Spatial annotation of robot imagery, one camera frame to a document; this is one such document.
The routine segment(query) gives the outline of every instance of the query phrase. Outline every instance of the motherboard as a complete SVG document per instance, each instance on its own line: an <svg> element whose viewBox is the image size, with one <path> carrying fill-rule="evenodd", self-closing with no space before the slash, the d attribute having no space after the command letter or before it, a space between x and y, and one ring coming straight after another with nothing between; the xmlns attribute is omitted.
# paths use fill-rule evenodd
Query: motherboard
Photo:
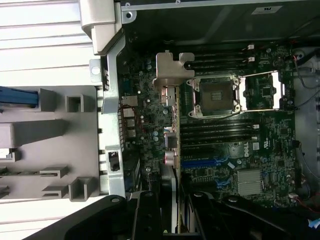
<svg viewBox="0 0 320 240"><path fill-rule="evenodd" d="M184 67L194 70L194 78L166 92L154 86L156 53L133 56L118 73L124 151L136 153L140 171L139 179L125 181L126 191L150 189L159 181L160 164L168 163L179 169L185 189L217 200L240 195L266 207L290 206L288 194L301 177L292 146L290 48L187 51L194 61Z"/></svg>

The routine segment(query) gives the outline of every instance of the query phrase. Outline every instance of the heatsink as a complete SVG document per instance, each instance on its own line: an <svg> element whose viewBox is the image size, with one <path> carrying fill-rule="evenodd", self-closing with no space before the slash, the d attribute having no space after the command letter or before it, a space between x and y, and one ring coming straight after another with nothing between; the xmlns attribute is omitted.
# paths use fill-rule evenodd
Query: heatsink
<svg viewBox="0 0 320 240"><path fill-rule="evenodd" d="M261 194L263 190L261 170L256 168L238 170L237 187L240 196Z"/></svg>

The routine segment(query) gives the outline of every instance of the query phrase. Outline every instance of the green circuit board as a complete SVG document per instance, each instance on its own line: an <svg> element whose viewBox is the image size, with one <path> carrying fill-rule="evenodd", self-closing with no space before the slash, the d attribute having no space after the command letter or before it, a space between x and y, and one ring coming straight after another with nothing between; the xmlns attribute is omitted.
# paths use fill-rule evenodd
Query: green circuit board
<svg viewBox="0 0 320 240"><path fill-rule="evenodd" d="M288 104L294 104L291 100L294 97L294 90L292 63L283 61L290 55L289 48L273 47L270 51L255 53L254 63L249 64L246 69L228 71L243 76L277 70L281 82L285 85L283 93L285 106L282 110L245 112L219 121L196 119L188 116L194 107L192 89L186 82L180 86L181 127L188 129L189 126L210 125L213 129L212 136L215 136L215 131L222 134L218 129L230 129L239 133L237 136L218 139L212 144L200 144L200 146L199 141L193 141L192 132L186 131L185 135L181 135L181 170L189 176L192 188L209 192L218 200L228 195L237 195L241 187L239 185L241 173L246 174L245 171L253 170L256 176L260 175L260 192L242 194L243 197L266 207L292 204L288 193L293 192L296 187L297 162L295 151L291 146L292 140L295 139L295 115ZM195 71L196 76L222 73L224 72ZM144 189L149 181L153 181L150 174L158 173L159 163L164 161L164 132L165 128L172 125L173 113L170 107L160 103L160 93L153 86L153 79L156 77L155 54L135 57L129 64L128 71L120 72L118 77L122 96L137 97L137 106L134 106L137 119L136 134L134 137L127 137L126 142L131 143L130 145L139 151L142 189ZM249 79L254 84L248 83L246 86L247 105L256 110L272 106L274 103L271 96L274 89L270 79L265 75ZM244 136L247 134L248 126L251 126L248 133L251 137L246 139ZM219 160L220 163L188 164L191 161L212 158Z"/></svg>

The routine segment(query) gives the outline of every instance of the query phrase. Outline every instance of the red wire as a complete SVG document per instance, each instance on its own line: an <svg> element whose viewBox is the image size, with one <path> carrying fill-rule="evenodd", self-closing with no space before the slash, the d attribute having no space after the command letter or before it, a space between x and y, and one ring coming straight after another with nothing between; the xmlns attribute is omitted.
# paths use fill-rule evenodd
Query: red wire
<svg viewBox="0 0 320 240"><path fill-rule="evenodd" d="M310 208L310 207L308 207L307 205L305 205L299 198L295 198L295 200L297 200L298 203L299 203L301 206L309 209L311 212L316 213L316 214L320 214L319 211L315 211L315 210L313 210L312 208Z"/></svg>

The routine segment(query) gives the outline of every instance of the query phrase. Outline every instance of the cpu socket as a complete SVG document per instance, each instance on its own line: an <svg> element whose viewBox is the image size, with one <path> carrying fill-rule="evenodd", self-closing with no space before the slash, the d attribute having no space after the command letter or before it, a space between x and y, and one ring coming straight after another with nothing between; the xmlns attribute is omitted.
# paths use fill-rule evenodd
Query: cpu socket
<svg viewBox="0 0 320 240"><path fill-rule="evenodd" d="M186 81L193 88L193 110L189 117L206 119L241 111L239 86L233 74L199 76Z"/></svg>

